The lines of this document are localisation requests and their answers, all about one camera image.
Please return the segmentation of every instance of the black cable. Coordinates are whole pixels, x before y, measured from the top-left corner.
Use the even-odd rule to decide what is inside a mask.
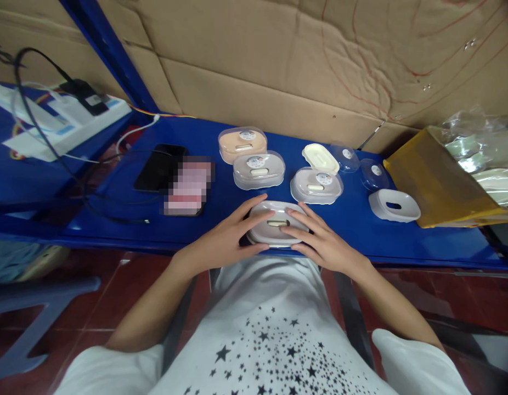
[[[111,217],[111,216],[108,216],[108,215],[106,215],[104,213],[99,212],[96,208],[94,208],[89,203],[89,195],[87,195],[87,192],[86,192],[86,188],[87,188],[86,182],[84,180],[79,179],[76,176],[76,174],[74,174],[73,171],[71,171],[71,169],[66,164],[66,162],[62,159],[62,157],[55,150],[55,147],[53,147],[53,145],[51,144],[51,142],[47,138],[46,134],[44,132],[42,132],[42,129],[38,125],[38,122],[36,121],[35,117],[33,116],[31,108],[29,107],[29,104],[27,102],[27,96],[26,96],[26,93],[25,93],[25,90],[24,90],[24,86],[22,85],[21,77],[20,77],[20,68],[21,68],[22,59],[29,52],[36,52],[37,54],[43,56],[48,62],[50,62],[53,65],[53,67],[55,67],[55,69],[60,73],[60,75],[62,75],[62,77],[64,79],[66,79],[66,81],[68,81],[70,83],[74,83],[73,79],[71,79],[71,77],[63,69],[61,69],[54,61],[52,61],[47,55],[45,55],[43,52],[41,52],[40,50],[38,50],[36,48],[31,48],[31,47],[23,48],[23,49],[20,50],[20,52],[16,55],[16,57],[14,59],[14,78],[15,78],[16,87],[18,88],[18,91],[20,93],[20,97],[22,98],[22,103],[23,103],[23,105],[25,107],[25,110],[26,110],[27,114],[29,115],[31,123],[34,125],[36,130],[39,132],[40,136],[44,139],[47,147],[52,152],[52,154],[55,156],[56,160],[62,165],[64,170],[71,176],[71,178],[73,178],[79,184],[79,186],[81,187],[81,190],[82,190],[82,200],[84,202],[84,205],[91,212],[95,213],[96,215],[104,217],[104,218],[106,218],[106,219],[108,219],[108,220],[110,220],[112,222],[115,222],[115,223],[121,223],[121,224],[150,223],[150,221],[147,220],[147,219],[124,219],[124,218]],[[162,152],[162,151],[156,151],[156,150],[138,150],[138,151],[134,151],[134,152],[144,152],[144,151],[146,151],[146,152],[157,152],[157,153],[160,153],[160,154],[171,156],[171,154],[169,154],[169,153]],[[99,163],[96,163],[95,165],[99,166],[99,165],[101,165],[101,164],[103,164],[103,163],[105,163],[105,162],[107,162],[107,161],[109,161],[111,159],[114,159],[114,158],[116,158],[118,156],[121,156],[121,155],[122,154],[116,154],[116,155],[114,155],[114,156],[112,156],[110,158],[107,158],[107,159],[105,159],[103,161],[100,161]],[[92,195],[96,196],[96,197],[98,197],[100,199],[116,201],[115,199],[106,198],[106,197],[104,197],[102,195],[98,195],[96,193],[93,193]],[[143,201],[143,202],[120,202],[120,201],[116,201],[116,202],[118,202],[119,204],[139,205],[139,204],[146,204],[146,203],[153,202],[153,201],[157,200],[158,198],[159,198],[159,196],[156,196],[153,199],[149,199],[149,200]]]

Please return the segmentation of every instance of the person's left hand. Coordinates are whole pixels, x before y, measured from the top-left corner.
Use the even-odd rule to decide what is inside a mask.
[[[230,266],[269,249],[269,245],[263,243],[248,247],[239,246],[239,239],[245,233],[275,214],[275,211],[267,211],[243,220],[251,208],[266,198],[267,194],[263,194],[245,201],[218,226],[179,250],[173,256],[170,265],[177,266],[188,276],[193,277],[208,269]]]

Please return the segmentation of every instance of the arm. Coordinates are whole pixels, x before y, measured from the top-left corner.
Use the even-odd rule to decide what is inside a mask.
[[[239,239],[274,211],[243,220],[267,194],[244,202],[218,226],[178,251],[155,283],[137,301],[111,335],[106,347],[137,352],[158,344],[193,277],[208,269],[232,265],[269,248],[267,244],[240,247]]]
[[[300,202],[299,206],[307,215],[294,210],[289,210],[289,214],[314,231],[314,235],[296,228],[281,228],[282,232],[310,246],[295,244],[292,249],[326,269],[351,277],[358,283],[375,313],[393,331],[404,338],[429,343],[444,351],[437,335],[419,311],[377,272],[369,259],[351,248],[306,204]]]

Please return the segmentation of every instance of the yellow plastic container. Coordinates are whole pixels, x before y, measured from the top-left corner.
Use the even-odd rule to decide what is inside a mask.
[[[427,129],[386,159],[384,167],[397,189],[419,205],[421,228],[508,222],[508,208],[499,206]]]

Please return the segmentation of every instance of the round label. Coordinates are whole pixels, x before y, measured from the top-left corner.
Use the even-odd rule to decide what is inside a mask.
[[[251,168],[260,168],[265,165],[265,159],[261,156],[251,156],[247,159],[247,166]]]
[[[242,131],[239,133],[239,137],[243,140],[254,140],[256,138],[256,134],[253,131]]]
[[[316,175],[316,180],[322,185],[329,185],[332,183],[332,176],[327,173],[318,173]]]
[[[344,151],[342,151],[342,153],[348,159],[351,159],[353,157],[353,154],[348,149],[345,149]]]
[[[375,175],[377,175],[377,176],[381,176],[382,175],[382,170],[380,170],[380,168],[377,165],[371,166],[371,171],[373,173],[375,173]]]

